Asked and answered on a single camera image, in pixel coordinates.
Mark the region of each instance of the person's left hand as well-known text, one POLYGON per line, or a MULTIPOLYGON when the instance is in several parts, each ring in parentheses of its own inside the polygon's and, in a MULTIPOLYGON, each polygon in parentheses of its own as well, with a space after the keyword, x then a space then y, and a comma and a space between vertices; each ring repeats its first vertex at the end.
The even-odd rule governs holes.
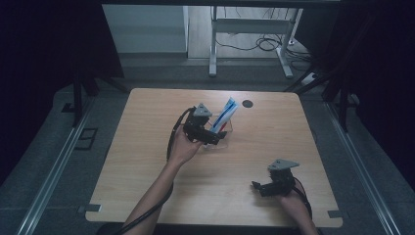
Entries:
POLYGON ((184 165, 195 156, 203 144, 201 141, 191 142, 183 131, 183 125, 180 125, 174 135, 174 142, 171 146, 170 159, 168 161, 184 165))

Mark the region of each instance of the gray carpet floor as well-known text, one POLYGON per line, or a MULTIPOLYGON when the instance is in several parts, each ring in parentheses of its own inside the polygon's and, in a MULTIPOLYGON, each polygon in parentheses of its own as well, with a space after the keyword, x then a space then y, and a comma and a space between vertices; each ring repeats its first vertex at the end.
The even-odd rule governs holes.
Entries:
MULTIPOLYGON (((191 66, 125 67, 126 78, 117 81, 129 88, 157 87, 184 89, 282 91, 293 81, 279 67, 232 64, 218 67, 217 77, 208 77, 205 62, 191 66)), ((301 71, 295 70, 298 76, 301 71)), ((95 234, 104 224, 89 222, 84 211, 98 180, 107 151, 128 94, 97 79, 101 89, 95 98, 85 128, 97 128, 90 150, 74 150, 34 234, 95 234)), ((321 228, 329 234, 386 234, 356 170, 347 156, 326 104, 316 87, 300 96, 315 143, 326 168, 340 211, 341 228, 321 228)), ((43 180, 67 140, 73 116, 62 113, 72 102, 71 87, 56 93, 54 107, 22 160, 0 188, 0 233, 15 234, 43 180)), ((349 135, 379 192, 391 209, 401 234, 415 234, 415 194, 393 166, 389 157, 360 123, 354 109, 348 110, 349 135)), ((278 228, 176 227, 164 234, 279 234, 278 228)), ((160 226, 159 233, 165 232, 160 226)))

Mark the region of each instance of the wall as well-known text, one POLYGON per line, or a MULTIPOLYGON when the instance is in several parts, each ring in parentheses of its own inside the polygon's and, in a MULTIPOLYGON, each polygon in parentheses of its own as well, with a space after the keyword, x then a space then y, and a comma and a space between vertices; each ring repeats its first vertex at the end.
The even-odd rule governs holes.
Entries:
POLYGON ((187 6, 103 5, 119 53, 187 52, 187 6))

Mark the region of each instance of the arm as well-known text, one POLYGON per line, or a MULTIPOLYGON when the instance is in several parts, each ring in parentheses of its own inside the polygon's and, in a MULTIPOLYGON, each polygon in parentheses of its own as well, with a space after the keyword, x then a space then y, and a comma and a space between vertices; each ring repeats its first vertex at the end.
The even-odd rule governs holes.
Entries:
MULTIPOLYGON (((304 189, 299 187, 300 183, 296 180, 296 187, 304 193, 304 189)), ((300 195, 292 190, 287 196, 276 196, 284 211, 294 220, 299 227, 302 235, 317 235, 317 228, 314 225, 308 210, 301 200, 300 195)))
MULTIPOLYGON (((145 213, 164 197, 170 189, 174 177, 177 175, 180 167, 191 160, 199 147, 203 144, 202 142, 192 143, 189 141, 186 134, 183 132, 183 127, 181 125, 177 128, 174 138, 169 161, 161 170, 159 177, 131 212, 130 216, 125 221, 124 226, 145 213)), ((156 227, 157 220, 159 219, 160 212, 161 208, 125 234, 152 234, 156 227)))

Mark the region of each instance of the forearm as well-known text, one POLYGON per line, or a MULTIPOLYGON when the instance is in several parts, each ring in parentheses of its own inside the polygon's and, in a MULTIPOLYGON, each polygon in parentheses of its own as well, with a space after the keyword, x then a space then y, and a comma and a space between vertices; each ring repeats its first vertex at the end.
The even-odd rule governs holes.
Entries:
MULTIPOLYGON (((135 220, 137 217, 148 211, 155 204, 162 200, 167 194, 168 190, 173 183, 174 177, 180 169, 179 164, 167 163, 162 169, 159 177, 147 190, 144 196, 138 202, 137 206, 131 212, 128 219, 125 221, 124 226, 135 220)), ((155 211, 152 215, 146 218, 144 221, 136 225, 133 229, 125 234, 152 234, 159 218, 161 208, 155 211)))

